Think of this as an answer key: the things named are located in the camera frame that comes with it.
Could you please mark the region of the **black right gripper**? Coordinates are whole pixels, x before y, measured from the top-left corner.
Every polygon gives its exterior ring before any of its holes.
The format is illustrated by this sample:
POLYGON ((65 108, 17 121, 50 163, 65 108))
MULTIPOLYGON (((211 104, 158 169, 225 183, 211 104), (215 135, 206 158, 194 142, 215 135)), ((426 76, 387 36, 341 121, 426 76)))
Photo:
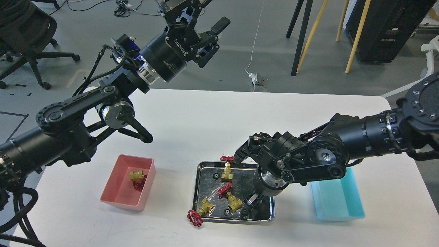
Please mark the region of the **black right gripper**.
POLYGON ((260 195, 274 197, 279 195, 288 186, 288 183, 282 178, 274 176, 261 167, 255 172, 253 183, 255 193, 249 194, 244 199, 244 205, 249 209, 254 209, 258 206, 260 195))

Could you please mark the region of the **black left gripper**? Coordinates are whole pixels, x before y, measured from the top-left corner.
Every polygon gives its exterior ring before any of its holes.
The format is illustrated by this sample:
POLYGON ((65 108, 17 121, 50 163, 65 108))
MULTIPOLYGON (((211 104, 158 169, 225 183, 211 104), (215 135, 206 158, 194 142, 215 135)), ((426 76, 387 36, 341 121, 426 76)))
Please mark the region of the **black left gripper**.
POLYGON ((140 52, 138 59, 143 64, 138 75, 146 83, 170 82, 190 61, 203 68, 219 50, 218 35, 230 24, 222 17, 204 33, 196 33, 194 27, 201 11, 210 0, 160 0, 158 12, 167 23, 165 31, 155 36, 140 52), (183 25, 184 31, 171 30, 183 25))

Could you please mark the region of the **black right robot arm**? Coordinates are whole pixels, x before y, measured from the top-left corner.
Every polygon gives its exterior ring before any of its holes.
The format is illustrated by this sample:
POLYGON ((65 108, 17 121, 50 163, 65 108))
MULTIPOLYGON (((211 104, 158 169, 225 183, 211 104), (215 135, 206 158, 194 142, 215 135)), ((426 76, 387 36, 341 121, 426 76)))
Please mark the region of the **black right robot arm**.
POLYGON ((364 158, 406 153, 415 161, 438 159, 438 73, 414 84, 397 107, 364 118, 335 114, 299 137, 289 132, 255 133, 237 149, 234 161, 252 158, 258 169, 246 198, 253 208, 289 184, 341 179, 364 158))

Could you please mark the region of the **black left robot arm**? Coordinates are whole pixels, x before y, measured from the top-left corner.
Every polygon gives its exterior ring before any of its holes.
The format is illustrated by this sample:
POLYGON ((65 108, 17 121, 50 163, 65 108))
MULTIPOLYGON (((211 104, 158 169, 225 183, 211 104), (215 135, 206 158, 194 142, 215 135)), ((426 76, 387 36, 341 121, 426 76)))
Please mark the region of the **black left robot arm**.
POLYGON ((145 47, 122 35, 104 45, 84 83, 71 98, 36 114, 38 126, 1 145, 1 209, 13 195, 14 216, 1 225, 1 239, 42 247, 28 219, 38 193, 25 187, 31 172, 64 161, 68 167, 89 162, 97 146, 115 131, 151 143, 153 136, 136 119, 130 94, 147 93, 157 82, 170 82, 189 61, 203 68, 219 49, 218 35, 230 24, 222 17, 210 30, 195 26, 209 0, 165 0, 159 12, 163 33, 145 47))

